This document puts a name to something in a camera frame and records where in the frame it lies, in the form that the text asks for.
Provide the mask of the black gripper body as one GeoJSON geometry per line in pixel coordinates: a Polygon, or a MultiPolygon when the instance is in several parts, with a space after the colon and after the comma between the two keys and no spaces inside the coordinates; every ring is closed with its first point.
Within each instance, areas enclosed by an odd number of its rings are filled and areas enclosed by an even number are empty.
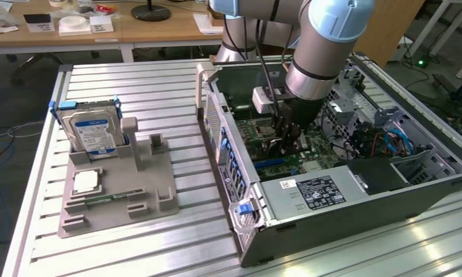
{"type": "Polygon", "coordinates": [[[305,129],[316,119],[324,100],[288,99],[280,107],[284,124],[292,124],[305,129]]]}

